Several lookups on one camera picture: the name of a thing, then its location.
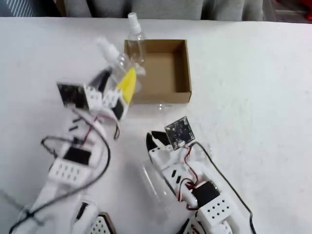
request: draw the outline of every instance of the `white table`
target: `white table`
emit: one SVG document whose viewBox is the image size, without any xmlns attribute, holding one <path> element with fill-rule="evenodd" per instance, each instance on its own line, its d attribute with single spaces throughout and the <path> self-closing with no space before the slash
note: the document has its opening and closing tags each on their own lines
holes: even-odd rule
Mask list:
<svg viewBox="0 0 312 234">
<path fill-rule="evenodd" d="M 193 94 L 159 111 L 132 106 L 105 177 L 90 189 L 119 234 L 156 234 L 137 168 L 146 133 L 187 115 L 196 138 L 254 212 L 258 233 L 312 230 L 312 25 L 142 20 L 149 39 L 187 39 Z M 105 34 L 121 49 L 124 19 L 0 19 L 0 188 L 23 203 L 43 185 L 51 157 L 39 146 L 67 115 L 57 80 L 87 82 L 105 65 L 93 43 Z M 186 217 L 174 204 L 171 232 Z M 18 212 L 1 200 L 7 231 Z"/>
</svg>

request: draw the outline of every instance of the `white robotic arm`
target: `white robotic arm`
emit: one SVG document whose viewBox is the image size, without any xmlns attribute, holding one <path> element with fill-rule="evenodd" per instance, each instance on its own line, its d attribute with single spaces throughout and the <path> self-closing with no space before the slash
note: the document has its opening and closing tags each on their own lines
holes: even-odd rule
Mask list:
<svg viewBox="0 0 312 234">
<path fill-rule="evenodd" d="M 113 120 L 114 139 L 118 138 L 118 122 L 126 115 L 136 83 L 134 69 L 113 86 L 110 75 L 108 68 L 89 85 L 58 83 L 63 104 L 73 108 L 74 115 L 62 137 L 47 136 L 42 140 L 41 144 L 55 161 L 36 202 L 9 233 L 85 234 L 98 217 L 96 204 L 86 199 L 86 189 L 103 176 L 110 163 L 104 125 L 107 120 Z M 49 140 L 61 142 L 58 151 L 46 144 Z M 97 231 L 106 225 L 105 233 L 114 233 L 107 217 L 101 218 L 105 220 L 99 219 L 102 224 Z"/>
<path fill-rule="evenodd" d="M 250 209 L 218 168 L 213 168 L 215 164 L 195 141 L 187 118 L 165 130 L 147 134 L 146 143 L 156 170 L 177 200 L 185 201 L 186 209 L 193 211 L 181 234 L 255 234 Z M 250 212 L 250 226 L 230 189 Z"/>
</svg>

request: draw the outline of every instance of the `cardboard box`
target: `cardboard box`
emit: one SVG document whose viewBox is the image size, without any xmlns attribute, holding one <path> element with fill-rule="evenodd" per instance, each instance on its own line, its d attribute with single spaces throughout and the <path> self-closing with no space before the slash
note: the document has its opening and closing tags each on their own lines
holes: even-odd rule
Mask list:
<svg viewBox="0 0 312 234">
<path fill-rule="evenodd" d="M 143 67 L 146 76 L 139 79 L 142 90 L 135 103 L 187 103 L 192 94 L 186 40 L 146 40 Z M 129 47 L 125 41 L 125 53 Z"/>
</svg>

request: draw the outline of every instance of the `clear plastic bottle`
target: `clear plastic bottle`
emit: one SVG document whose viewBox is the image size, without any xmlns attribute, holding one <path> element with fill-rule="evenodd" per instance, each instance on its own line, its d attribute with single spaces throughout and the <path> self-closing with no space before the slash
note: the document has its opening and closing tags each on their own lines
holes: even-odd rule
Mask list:
<svg viewBox="0 0 312 234">
<path fill-rule="evenodd" d="M 100 37 L 97 39 L 97 44 L 106 59 L 106 61 L 112 67 L 112 79 L 116 84 L 120 83 L 124 76 L 129 72 L 130 68 L 134 66 L 134 63 L 129 59 L 128 55 L 122 54 L 118 49 L 111 44 L 106 37 Z M 140 82 L 136 82 L 135 93 L 142 88 Z"/>
<path fill-rule="evenodd" d="M 141 65 L 145 59 L 145 35 L 137 20 L 136 13 L 131 12 L 128 14 L 128 19 L 130 24 L 130 34 L 128 36 L 129 58 Z"/>
</svg>

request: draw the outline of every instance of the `gray couch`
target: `gray couch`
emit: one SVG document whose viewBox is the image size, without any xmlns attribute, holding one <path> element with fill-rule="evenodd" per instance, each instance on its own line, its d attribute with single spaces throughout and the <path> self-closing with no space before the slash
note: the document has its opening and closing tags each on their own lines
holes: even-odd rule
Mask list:
<svg viewBox="0 0 312 234">
<path fill-rule="evenodd" d="M 263 0 L 65 0 L 67 16 L 140 19 L 263 20 Z"/>
</svg>

